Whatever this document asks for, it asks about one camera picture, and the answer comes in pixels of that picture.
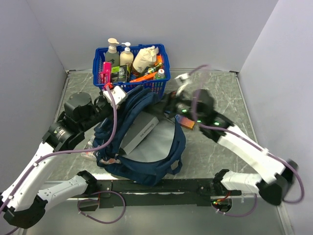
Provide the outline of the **blue Jane Eyre book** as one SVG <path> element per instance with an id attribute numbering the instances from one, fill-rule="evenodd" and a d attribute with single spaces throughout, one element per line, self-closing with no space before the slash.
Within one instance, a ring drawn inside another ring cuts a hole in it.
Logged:
<path id="1" fill-rule="evenodd" d="M 195 122 L 182 116 L 182 115 L 175 115 L 175 117 L 169 117 L 170 112 L 169 111 L 165 111 L 164 112 L 166 118 L 172 122 L 175 123 L 176 121 L 180 124 L 181 127 L 184 127 L 188 130 L 193 130 L 194 126 L 195 126 Z"/>

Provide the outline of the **navy blue student backpack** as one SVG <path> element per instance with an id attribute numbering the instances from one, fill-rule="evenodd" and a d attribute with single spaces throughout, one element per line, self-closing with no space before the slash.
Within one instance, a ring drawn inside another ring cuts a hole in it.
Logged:
<path id="1" fill-rule="evenodd" d="M 148 108 L 159 104 L 158 95 L 149 88 L 138 86 L 128 92 L 117 110 L 113 140 L 94 152 L 99 167 L 146 186 L 155 186 L 166 174 L 176 175 L 181 171 L 186 137 L 177 121 L 172 123 L 148 112 Z M 156 116 L 159 123 L 129 155 L 122 155 L 119 150 L 122 139 L 141 112 Z"/>

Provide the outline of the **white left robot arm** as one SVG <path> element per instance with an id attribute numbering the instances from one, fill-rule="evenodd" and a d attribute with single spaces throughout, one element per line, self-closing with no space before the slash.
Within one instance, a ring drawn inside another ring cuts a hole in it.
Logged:
<path id="1" fill-rule="evenodd" d="M 52 207 L 76 195 L 93 196 L 97 179 L 88 171 L 54 187 L 42 189 L 61 155 L 76 153 L 75 147 L 84 140 L 85 132 L 108 117 L 117 122 L 117 106 L 123 99 L 114 91 L 105 91 L 92 102 L 86 92 L 72 95 L 65 110 L 44 134 L 35 155 L 15 182 L 0 195 L 4 220 L 17 228 L 28 229 L 38 223 Z"/>

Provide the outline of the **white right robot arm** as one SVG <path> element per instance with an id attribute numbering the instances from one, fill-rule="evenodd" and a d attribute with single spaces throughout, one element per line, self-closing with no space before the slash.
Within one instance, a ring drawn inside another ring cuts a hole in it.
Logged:
<path id="1" fill-rule="evenodd" d="M 239 190 L 260 195 L 279 206 L 293 185 L 298 165 L 273 156 L 250 139 L 226 116 L 215 111 L 214 99 L 207 90 L 197 90 L 192 99 L 171 92 L 162 98 L 163 110 L 170 116 L 182 115 L 199 124 L 200 131 L 215 143 L 229 149 L 255 170 L 254 174 L 223 169 L 215 175 L 214 191 L 224 195 Z"/>

